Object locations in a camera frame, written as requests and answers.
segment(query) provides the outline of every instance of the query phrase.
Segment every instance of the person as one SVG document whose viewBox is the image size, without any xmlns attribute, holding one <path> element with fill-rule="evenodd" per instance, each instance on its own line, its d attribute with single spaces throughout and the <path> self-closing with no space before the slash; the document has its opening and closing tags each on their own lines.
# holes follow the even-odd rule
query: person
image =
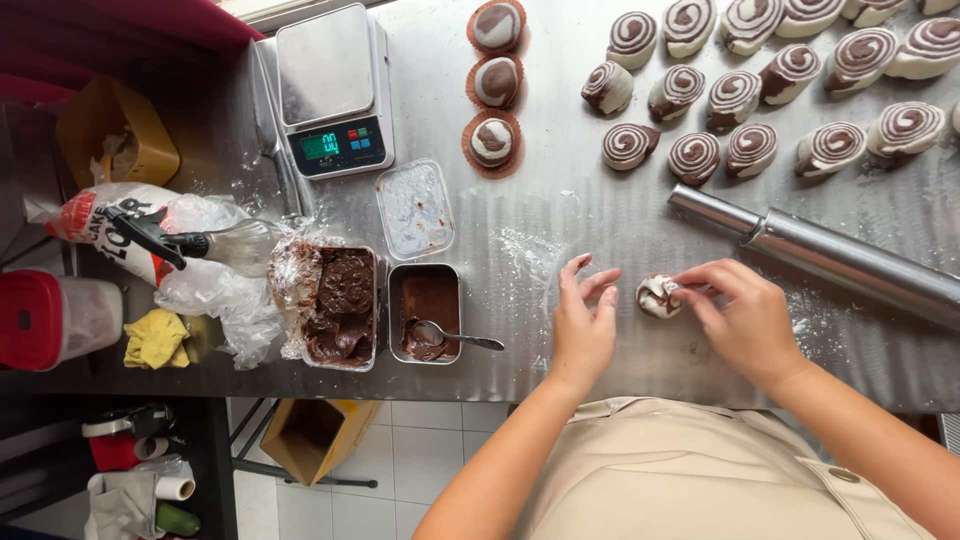
<svg viewBox="0 0 960 540">
<path fill-rule="evenodd" d="M 578 283 L 590 260 L 560 272 L 547 377 L 454 477 L 414 540 L 960 539 L 960 458 L 806 359 L 783 291 L 734 260 L 682 272 L 675 281 L 689 286 L 672 294 L 714 351 L 842 466 L 819 461 L 768 411 L 654 398 L 578 407 L 616 339 L 620 271 Z"/>
</svg>

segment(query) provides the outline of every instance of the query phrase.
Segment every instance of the plastic jar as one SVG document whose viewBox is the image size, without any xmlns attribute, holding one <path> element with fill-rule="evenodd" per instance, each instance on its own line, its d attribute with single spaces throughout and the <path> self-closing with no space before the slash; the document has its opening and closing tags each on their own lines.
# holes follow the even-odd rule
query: plastic jar
<svg viewBox="0 0 960 540">
<path fill-rule="evenodd" d="M 109 347 L 123 330 L 123 296 L 110 282 L 38 270 L 0 274 L 0 362 L 32 371 Z"/>
</svg>

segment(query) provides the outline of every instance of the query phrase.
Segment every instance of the rolling pin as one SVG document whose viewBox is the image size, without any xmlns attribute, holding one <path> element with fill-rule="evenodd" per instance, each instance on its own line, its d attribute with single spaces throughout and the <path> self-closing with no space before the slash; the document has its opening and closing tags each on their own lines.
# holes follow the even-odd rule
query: rolling pin
<svg viewBox="0 0 960 540">
<path fill-rule="evenodd" d="M 683 184 L 669 204 L 740 233 L 740 245 L 960 330 L 960 278 L 782 210 L 764 217 Z"/>
</svg>

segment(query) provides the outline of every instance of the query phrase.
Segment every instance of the person's left hand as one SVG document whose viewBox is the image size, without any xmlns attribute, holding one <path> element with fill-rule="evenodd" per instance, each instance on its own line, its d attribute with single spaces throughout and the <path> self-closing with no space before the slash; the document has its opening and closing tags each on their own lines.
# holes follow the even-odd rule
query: person's left hand
<svg viewBox="0 0 960 540">
<path fill-rule="evenodd" d="M 577 272 L 593 259 L 581 255 L 558 275 L 560 303 L 553 310 L 553 363 L 549 380 L 562 384 L 583 399 L 610 365 L 616 342 L 616 302 L 613 284 L 620 269 L 598 272 L 577 283 Z M 597 307 L 587 302 L 597 300 Z"/>
</svg>

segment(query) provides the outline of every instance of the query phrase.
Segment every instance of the tiled floor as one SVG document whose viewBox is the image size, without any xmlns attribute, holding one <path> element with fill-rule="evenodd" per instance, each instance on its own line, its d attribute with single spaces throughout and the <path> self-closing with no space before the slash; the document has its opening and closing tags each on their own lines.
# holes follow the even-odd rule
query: tiled floor
<svg viewBox="0 0 960 540">
<path fill-rule="evenodd" d="M 230 399 L 233 425 L 254 401 Z M 234 443 L 235 452 L 259 418 Z M 307 488 L 234 473 L 240 539 L 408 540 L 450 479 L 506 418 L 506 404 L 384 402 L 353 455 L 332 473 L 375 479 L 376 488 Z M 259 448 L 248 458 L 274 464 Z"/>
</svg>

